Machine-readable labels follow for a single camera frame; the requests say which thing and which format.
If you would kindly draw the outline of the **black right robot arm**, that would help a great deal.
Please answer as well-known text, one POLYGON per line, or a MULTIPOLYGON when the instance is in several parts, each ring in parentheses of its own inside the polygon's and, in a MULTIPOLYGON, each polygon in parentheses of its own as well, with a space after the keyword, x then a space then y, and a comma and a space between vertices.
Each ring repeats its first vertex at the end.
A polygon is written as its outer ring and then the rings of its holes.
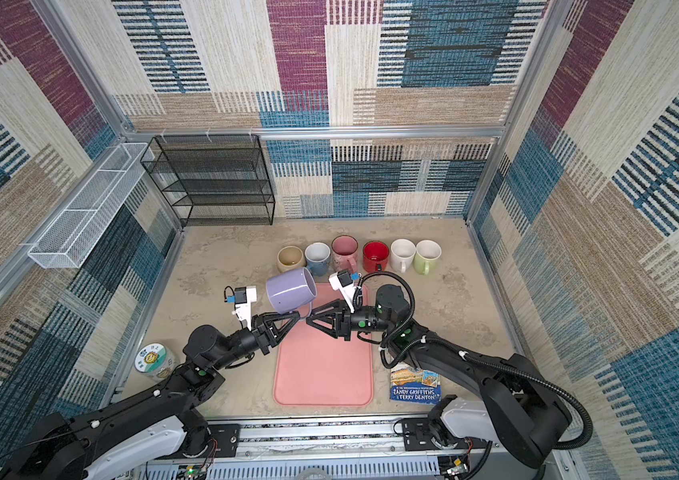
POLYGON ((519 354, 486 356, 449 342, 415 321, 411 288, 385 284, 375 303, 334 300, 315 308, 307 324, 335 339, 355 332, 381 332, 386 368, 406 363, 439 374, 481 398, 491 422, 491 440, 527 467, 537 468, 553 450, 577 449, 593 437, 593 422, 569 392, 544 380, 519 354))

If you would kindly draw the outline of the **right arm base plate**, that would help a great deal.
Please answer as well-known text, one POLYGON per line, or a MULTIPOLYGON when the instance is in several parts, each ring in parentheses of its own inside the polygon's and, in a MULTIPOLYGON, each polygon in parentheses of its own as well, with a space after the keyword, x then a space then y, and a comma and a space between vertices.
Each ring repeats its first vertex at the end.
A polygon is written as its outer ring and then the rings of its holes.
POLYGON ((399 419, 393 423, 393 433, 403 438, 407 451, 483 449, 487 445, 477 438, 457 438, 438 421, 425 417, 399 419))

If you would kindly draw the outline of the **white ceramic mug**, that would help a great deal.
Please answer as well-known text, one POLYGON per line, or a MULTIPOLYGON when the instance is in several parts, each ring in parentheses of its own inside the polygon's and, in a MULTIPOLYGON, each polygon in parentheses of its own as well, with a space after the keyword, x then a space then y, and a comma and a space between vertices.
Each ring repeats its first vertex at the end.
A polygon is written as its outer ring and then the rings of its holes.
POLYGON ((397 239, 389 246, 391 250, 391 260, 389 265, 395 272, 405 273, 413 266, 415 254, 417 254, 417 246, 408 239, 397 239))

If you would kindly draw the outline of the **beige speckled ceramic mug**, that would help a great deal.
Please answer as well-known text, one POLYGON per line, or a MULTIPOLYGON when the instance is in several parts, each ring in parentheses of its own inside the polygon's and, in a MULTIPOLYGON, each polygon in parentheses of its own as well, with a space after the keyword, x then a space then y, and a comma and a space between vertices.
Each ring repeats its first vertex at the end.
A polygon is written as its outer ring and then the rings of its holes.
POLYGON ((306 263, 302 249, 294 245, 281 248, 277 254, 276 262, 280 273, 303 268, 306 263))

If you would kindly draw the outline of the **red ceramic mug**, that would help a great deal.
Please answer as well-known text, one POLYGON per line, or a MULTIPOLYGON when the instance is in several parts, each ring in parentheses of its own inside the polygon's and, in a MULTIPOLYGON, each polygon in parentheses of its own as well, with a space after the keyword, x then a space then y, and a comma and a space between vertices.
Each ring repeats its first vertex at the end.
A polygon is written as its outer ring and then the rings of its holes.
POLYGON ((363 246, 363 269, 367 273, 385 271, 389 262, 389 246, 381 241, 369 241, 363 246))

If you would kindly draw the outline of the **light green ceramic mug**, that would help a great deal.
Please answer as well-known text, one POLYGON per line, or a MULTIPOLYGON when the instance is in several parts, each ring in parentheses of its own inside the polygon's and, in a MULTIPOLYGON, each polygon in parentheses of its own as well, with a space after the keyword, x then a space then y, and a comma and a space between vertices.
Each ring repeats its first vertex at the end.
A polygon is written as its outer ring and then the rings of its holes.
POLYGON ((413 267, 418 274, 429 275, 435 271, 437 262, 441 259, 443 250, 441 246, 433 240, 421 240, 415 245, 415 260, 413 267))

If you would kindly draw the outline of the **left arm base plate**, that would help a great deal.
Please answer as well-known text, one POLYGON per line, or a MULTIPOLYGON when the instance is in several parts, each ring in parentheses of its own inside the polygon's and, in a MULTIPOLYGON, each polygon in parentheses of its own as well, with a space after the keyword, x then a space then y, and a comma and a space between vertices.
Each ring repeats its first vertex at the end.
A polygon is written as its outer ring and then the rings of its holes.
POLYGON ((241 425, 238 423, 209 424, 199 459, 215 460, 217 458, 233 458, 236 455, 241 425))

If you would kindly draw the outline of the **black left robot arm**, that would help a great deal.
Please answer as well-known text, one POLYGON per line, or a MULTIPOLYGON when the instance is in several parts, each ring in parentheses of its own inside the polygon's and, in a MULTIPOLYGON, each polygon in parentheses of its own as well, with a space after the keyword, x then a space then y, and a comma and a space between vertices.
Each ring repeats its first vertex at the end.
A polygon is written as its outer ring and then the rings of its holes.
POLYGON ((195 328, 185 360, 155 386, 79 416, 42 418, 11 452, 0 479, 112 479, 177 452, 205 455, 211 435, 197 408, 221 388, 222 370, 269 354, 299 319, 298 312, 268 312, 230 335, 211 325, 195 328))

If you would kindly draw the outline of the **purple ceramic mug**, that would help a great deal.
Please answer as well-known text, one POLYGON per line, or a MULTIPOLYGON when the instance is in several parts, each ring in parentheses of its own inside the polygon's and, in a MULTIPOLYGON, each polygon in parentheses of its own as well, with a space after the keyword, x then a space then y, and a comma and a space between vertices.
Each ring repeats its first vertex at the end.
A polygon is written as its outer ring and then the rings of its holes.
POLYGON ((297 311, 317 298, 315 281, 306 267, 269 278, 265 290, 272 309, 278 314, 297 311))

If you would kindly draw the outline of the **pink patterned glass mug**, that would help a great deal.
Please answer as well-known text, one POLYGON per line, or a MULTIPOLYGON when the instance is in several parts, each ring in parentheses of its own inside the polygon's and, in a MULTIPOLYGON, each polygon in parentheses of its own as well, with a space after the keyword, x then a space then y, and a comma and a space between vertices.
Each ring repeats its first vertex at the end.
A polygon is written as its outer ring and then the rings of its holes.
POLYGON ((357 250, 359 242, 350 235, 341 235, 331 242, 332 260, 336 272, 347 270, 351 273, 359 272, 357 265, 357 250))

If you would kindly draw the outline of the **blue ceramic mug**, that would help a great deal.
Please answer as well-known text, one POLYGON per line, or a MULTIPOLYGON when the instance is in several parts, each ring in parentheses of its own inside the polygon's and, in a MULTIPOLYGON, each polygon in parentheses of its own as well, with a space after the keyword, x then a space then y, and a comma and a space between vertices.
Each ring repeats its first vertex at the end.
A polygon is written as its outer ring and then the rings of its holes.
POLYGON ((313 277, 320 277, 327 274, 331 255, 332 252, 330 247, 323 242, 314 242, 305 248, 304 257, 306 268, 313 277))

